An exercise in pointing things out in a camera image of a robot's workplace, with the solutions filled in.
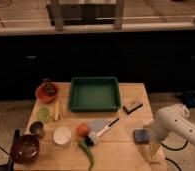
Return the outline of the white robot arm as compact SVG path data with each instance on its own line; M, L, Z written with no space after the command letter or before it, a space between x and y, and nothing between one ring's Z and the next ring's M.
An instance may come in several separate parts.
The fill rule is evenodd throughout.
M185 138L195 146L195 124L188 121L190 113L185 105L174 104L160 108L155 118L144 128L149 135L149 154L155 155L160 143L170 132Z

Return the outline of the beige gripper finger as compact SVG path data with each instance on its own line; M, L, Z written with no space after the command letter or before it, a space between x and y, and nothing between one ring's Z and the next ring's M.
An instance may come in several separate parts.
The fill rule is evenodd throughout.
M159 143L151 142L149 144L149 154L151 156L154 156L158 152L159 148L160 148L160 144Z

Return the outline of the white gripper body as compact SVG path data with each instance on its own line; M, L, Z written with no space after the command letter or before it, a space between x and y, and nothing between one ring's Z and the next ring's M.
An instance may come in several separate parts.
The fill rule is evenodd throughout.
M144 129L148 132L151 144L159 144L168 137L168 130L156 120L145 125Z

